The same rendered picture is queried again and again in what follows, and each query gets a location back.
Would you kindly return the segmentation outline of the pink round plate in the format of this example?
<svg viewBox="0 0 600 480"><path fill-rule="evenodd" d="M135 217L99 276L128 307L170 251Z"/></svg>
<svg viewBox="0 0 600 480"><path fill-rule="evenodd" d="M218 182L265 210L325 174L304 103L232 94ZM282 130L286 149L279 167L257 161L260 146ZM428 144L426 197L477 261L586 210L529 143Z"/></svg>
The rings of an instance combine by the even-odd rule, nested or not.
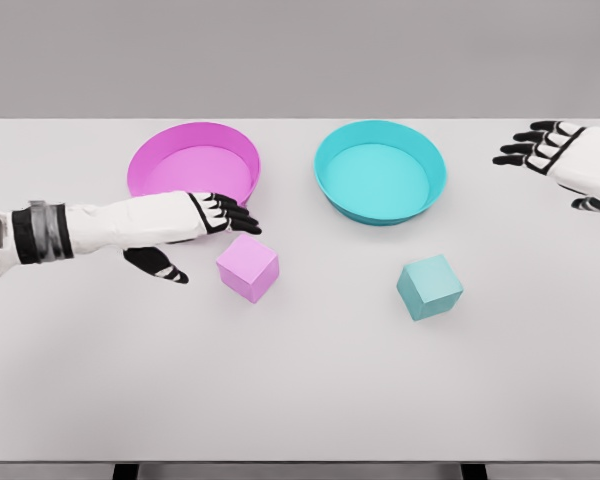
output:
<svg viewBox="0 0 600 480"><path fill-rule="evenodd" d="M127 168L131 195L183 190L216 192L246 203L261 175L261 159L252 141L225 124L196 121L153 135Z"/></svg>

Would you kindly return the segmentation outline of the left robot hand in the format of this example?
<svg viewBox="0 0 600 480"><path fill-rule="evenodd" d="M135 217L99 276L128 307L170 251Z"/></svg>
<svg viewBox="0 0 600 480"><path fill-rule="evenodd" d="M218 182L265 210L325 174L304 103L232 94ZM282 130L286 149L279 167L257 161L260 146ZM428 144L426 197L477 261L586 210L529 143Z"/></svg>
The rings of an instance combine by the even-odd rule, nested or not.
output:
<svg viewBox="0 0 600 480"><path fill-rule="evenodd" d="M262 233L259 222L231 197L176 191L133 200L119 240L123 258L131 265L158 279L187 284L186 273L159 246L186 243L224 231Z"/></svg>

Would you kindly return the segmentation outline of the cyan round plate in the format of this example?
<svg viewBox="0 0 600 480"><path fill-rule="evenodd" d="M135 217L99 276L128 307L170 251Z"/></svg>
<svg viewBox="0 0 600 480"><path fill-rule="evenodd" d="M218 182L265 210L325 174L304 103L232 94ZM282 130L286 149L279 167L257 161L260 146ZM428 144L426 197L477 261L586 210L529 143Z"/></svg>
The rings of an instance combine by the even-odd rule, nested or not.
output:
<svg viewBox="0 0 600 480"><path fill-rule="evenodd" d="M448 179L441 152L423 133L387 120L361 120L333 130L313 160L316 182L345 217L391 226L429 209Z"/></svg>

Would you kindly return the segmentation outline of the pink block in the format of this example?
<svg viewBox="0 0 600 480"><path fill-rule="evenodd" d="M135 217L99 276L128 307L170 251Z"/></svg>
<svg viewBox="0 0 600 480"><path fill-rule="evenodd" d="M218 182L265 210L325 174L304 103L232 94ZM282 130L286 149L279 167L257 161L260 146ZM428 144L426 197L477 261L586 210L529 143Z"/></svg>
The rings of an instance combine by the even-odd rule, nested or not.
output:
<svg viewBox="0 0 600 480"><path fill-rule="evenodd" d="M257 303L279 277L279 257L270 247L246 234L238 236L216 259L221 281Z"/></svg>

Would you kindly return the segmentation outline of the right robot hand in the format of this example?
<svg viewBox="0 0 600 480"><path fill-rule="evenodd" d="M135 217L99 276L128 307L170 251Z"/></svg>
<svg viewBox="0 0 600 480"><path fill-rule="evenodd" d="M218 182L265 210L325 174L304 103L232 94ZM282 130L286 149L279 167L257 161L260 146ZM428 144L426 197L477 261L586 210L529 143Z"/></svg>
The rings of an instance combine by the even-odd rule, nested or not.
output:
<svg viewBox="0 0 600 480"><path fill-rule="evenodd" d="M493 164L522 167L550 178L578 195L572 208L600 213L600 127L541 120L513 140L500 148Z"/></svg>

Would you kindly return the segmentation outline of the cyan block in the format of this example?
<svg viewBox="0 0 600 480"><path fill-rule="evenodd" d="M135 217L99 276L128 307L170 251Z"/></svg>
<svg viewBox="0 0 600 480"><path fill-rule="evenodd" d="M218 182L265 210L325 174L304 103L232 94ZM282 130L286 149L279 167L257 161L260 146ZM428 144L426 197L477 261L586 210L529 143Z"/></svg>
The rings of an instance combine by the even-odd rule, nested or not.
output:
<svg viewBox="0 0 600 480"><path fill-rule="evenodd" d="M464 292L442 254L404 265L396 288L414 321L450 311Z"/></svg>

